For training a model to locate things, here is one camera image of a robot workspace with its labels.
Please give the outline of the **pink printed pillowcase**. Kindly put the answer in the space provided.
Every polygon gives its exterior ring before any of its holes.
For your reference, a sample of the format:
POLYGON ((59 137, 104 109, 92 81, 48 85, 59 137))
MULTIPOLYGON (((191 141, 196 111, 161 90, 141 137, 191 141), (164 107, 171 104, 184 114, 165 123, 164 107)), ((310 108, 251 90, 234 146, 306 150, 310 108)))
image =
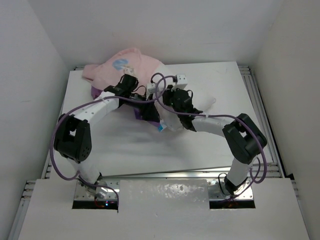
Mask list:
POLYGON ((145 92, 144 87, 148 83, 160 80, 161 73, 164 76, 172 76, 173 72, 161 61, 144 55, 137 48, 122 50, 111 57, 103 64, 87 64, 82 72, 82 78, 91 84, 91 96, 93 99, 100 94, 98 91, 104 90, 108 86, 116 86, 121 77, 125 74, 138 79, 138 90, 140 95, 145 92))

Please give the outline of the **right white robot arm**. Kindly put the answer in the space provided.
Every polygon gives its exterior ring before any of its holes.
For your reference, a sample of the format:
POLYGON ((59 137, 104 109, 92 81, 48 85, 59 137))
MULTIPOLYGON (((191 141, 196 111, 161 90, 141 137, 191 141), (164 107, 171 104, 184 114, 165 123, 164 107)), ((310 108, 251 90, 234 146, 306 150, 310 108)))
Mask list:
POLYGON ((261 183, 267 174, 267 160, 263 148, 268 144, 266 137, 245 113, 232 115, 208 115, 196 109, 192 96, 187 90, 167 88, 162 95, 161 106, 174 113, 182 126, 190 131, 205 132, 224 137, 233 155, 232 165, 224 178, 227 192, 234 194, 243 185, 248 175, 255 183, 261 183), (261 156, 263 174, 260 180, 253 176, 251 165, 253 159, 261 156))

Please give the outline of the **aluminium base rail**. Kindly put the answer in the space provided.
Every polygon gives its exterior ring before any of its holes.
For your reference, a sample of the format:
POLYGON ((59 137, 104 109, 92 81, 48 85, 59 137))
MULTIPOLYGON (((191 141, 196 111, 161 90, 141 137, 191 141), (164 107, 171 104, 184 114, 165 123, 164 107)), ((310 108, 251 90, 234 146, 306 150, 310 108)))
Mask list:
POLYGON ((116 210, 121 190, 129 200, 176 198, 184 203, 209 204, 210 209, 254 208, 252 180, 247 178, 230 193, 225 184, 226 176, 226 171, 215 169, 102 176, 96 187, 86 186, 81 181, 77 183, 73 208, 116 210))

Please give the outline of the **white pillow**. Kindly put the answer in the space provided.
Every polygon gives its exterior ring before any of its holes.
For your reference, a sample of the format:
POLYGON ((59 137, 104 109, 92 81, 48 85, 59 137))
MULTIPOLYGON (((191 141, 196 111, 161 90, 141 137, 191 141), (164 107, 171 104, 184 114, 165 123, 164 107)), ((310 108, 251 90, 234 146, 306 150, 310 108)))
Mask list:
MULTIPOLYGON (((164 76, 172 74, 170 69, 163 63, 159 64, 154 73, 161 73, 164 76)), ((216 102, 216 99, 207 90, 201 89, 198 85, 189 83, 187 87, 190 87, 187 90, 189 96, 188 102, 193 105, 193 108, 205 112, 216 102)), ((172 132, 183 130, 184 127, 176 114, 165 110, 157 101, 155 102, 155 106, 159 111, 160 122, 149 121, 149 124, 156 127, 159 132, 164 129, 169 129, 172 132)))

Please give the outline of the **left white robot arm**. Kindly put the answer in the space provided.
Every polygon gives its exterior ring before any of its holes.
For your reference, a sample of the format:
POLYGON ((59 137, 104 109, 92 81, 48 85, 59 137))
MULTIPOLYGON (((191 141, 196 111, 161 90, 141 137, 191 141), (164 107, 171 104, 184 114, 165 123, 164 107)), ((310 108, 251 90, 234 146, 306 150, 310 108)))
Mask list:
POLYGON ((80 105, 59 117, 51 139, 50 155, 57 151, 73 165, 75 177, 88 185, 94 185, 100 177, 100 172, 89 158, 92 151, 91 128, 106 115, 117 110, 122 105, 128 105, 138 110, 141 119, 158 123, 159 114, 153 94, 143 95, 135 90, 138 79, 124 74, 117 85, 107 86, 92 102, 80 105))

